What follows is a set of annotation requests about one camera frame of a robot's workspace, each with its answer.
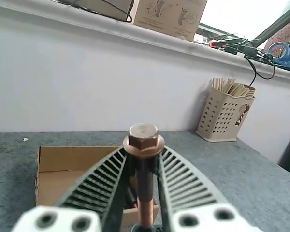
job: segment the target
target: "hex bolt head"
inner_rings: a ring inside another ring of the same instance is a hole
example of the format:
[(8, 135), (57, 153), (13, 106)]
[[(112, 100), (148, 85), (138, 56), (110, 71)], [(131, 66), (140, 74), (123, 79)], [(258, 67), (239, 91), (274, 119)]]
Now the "hex bolt head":
[(150, 123), (138, 123), (130, 127), (129, 145), (144, 150), (156, 147), (158, 142), (158, 128)]
[(146, 159), (164, 149), (164, 139), (158, 128), (151, 123), (138, 123), (130, 127), (129, 135), (123, 141), (124, 149), (131, 155)]

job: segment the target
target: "copper bolt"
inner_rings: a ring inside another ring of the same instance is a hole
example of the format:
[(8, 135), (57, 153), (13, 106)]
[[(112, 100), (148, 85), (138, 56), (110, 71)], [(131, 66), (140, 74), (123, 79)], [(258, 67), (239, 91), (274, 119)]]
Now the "copper bolt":
[(123, 147), (136, 157), (139, 220), (142, 228), (153, 224), (153, 167), (155, 156), (164, 149), (164, 139), (155, 125), (138, 123), (129, 130)]

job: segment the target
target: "white wall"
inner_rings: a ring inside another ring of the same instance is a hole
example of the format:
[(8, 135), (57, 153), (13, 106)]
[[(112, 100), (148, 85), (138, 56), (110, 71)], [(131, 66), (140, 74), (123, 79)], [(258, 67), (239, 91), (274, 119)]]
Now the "white wall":
[[(0, 8), (1, 131), (194, 129), (213, 77), (253, 72)], [(290, 139), (290, 81), (258, 79), (239, 138), (273, 161)]]

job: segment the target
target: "mounting hole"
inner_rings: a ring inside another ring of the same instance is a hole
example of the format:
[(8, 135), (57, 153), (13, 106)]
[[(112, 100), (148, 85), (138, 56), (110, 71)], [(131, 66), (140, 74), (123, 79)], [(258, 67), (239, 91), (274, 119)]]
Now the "mounting hole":
[(234, 219), (234, 215), (230, 210), (227, 209), (219, 209), (215, 211), (215, 218), (217, 220), (232, 220)]
[(39, 216), (37, 219), (37, 226), (40, 228), (47, 228), (54, 224), (56, 221), (56, 213), (53, 212), (47, 212)]
[(183, 215), (179, 219), (179, 224), (184, 227), (198, 225), (198, 220), (194, 215)]
[(72, 230), (75, 232), (85, 231), (90, 226), (90, 219), (87, 217), (80, 217), (76, 219), (72, 224)]

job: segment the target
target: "open cardboard box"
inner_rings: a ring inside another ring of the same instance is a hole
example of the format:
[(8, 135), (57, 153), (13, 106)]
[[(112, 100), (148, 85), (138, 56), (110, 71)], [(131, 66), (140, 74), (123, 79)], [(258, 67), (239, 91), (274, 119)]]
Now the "open cardboard box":
[[(37, 154), (36, 205), (52, 205), (91, 166), (116, 150), (117, 146), (41, 146)], [(130, 180), (136, 188), (135, 180)], [(154, 199), (154, 220), (159, 206)], [(138, 209), (123, 210), (121, 232), (139, 223)]]

